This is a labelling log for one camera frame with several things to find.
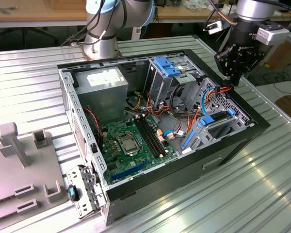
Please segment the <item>blue tab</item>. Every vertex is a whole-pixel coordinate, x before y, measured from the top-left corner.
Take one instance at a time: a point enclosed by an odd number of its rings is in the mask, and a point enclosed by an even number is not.
[[[228,109],[227,111],[231,116],[234,116],[235,115],[235,111],[233,109]]]
[[[185,141],[185,143],[183,144],[182,149],[186,148],[186,146],[188,145],[188,143],[190,142],[190,140],[192,139],[192,137],[194,136],[194,134],[195,134],[195,131],[192,130],[190,136],[188,137],[188,139],[187,139],[187,140]]]
[[[158,57],[154,59],[157,66],[164,72],[166,77],[173,77],[180,75],[181,72],[176,70],[175,67],[165,57]]]
[[[210,123],[213,123],[214,122],[214,119],[211,117],[211,116],[204,116],[203,118],[201,118],[199,120],[199,122],[205,126],[205,125],[208,125]]]
[[[73,196],[74,195],[74,190],[73,187],[70,188],[70,195]]]

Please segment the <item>table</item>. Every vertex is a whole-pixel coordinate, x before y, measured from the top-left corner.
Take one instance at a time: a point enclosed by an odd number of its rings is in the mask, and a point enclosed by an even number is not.
[[[77,26],[86,24],[86,10],[53,10],[48,0],[0,0],[0,7],[17,6],[11,15],[0,12],[0,28]],[[185,6],[158,7],[159,23],[200,23],[205,22],[210,10],[191,11]],[[272,20],[290,19],[290,14],[272,16]],[[132,39],[139,39],[141,27],[134,28]]]
[[[119,42],[125,56],[192,49],[218,72],[213,51],[191,36]],[[65,115],[57,64],[81,62],[79,47],[0,52],[0,123],[19,134],[52,133],[61,171],[81,158]],[[100,213],[79,221],[71,201],[1,232],[291,232],[291,119],[246,79],[236,91],[271,127],[232,161],[106,227]]]

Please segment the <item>floor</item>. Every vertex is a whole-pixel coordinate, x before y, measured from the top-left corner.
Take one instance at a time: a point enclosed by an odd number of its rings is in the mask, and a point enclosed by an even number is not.
[[[45,28],[47,32],[56,35],[59,43],[63,43],[69,35],[72,35],[78,31],[76,26],[71,27],[48,27]],[[130,40],[132,28],[121,29],[117,33],[118,40]],[[214,50],[218,50],[222,43],[225,33],[218,33],[215,35],[208,35],[202,31],[201,24],[173,24],[172,30],[169,36],[181,36],[181,35],[198,35],[202,40],[206,41],[209,46]],[[46,48],[53,47],[54,40],[52,38],[45,37],[44,35],[37,34],[35,32],[28,31],[26,34],[26,49]],[[21,30],[14,31],[10,34],[6,34],[0,37],[0,51],[7,50],[21,50],[22,46],[22,33]],[[278,83],[283,81],[291,81],[291,65],[285,69],[287,73],[285,77],[278,75],[281,70],[272,70],[264,66],[257,66],[248,76],[248,79],[257,86],[266,85],[268,83]]]

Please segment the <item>motherboard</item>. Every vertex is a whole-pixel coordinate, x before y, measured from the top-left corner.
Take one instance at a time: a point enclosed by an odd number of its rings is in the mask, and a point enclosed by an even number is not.
[[[108,167],[104,173],[108,184],[142,173],[177,157],[159,132],[161,130],[151,115],[102,127],[101,153]]]

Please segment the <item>metal bracket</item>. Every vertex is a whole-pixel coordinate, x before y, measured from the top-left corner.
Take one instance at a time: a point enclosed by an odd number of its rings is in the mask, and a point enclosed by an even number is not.
[[[101,185],[96,183],[96,177],[94,174],[92,175],[91,169],[88,166],[76,166],[67,172],[69,184],[75,187],[70,191],[70,197],[75,202],[79,219],[99,211],[102,206],[106,205]],[[79,197],[78,200],[73,200],[75,192]]]

